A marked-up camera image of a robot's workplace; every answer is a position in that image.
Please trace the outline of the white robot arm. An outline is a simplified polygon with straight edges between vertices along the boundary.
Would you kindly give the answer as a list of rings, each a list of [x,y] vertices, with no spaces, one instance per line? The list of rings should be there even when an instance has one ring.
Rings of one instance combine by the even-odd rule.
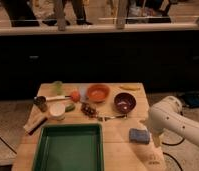
[[[157,135],[168,129],[199,147],[199,122],[182,116],[181,111],[182,103],[178,98],[174,96],[163,98],[148,110],[148,129]]]

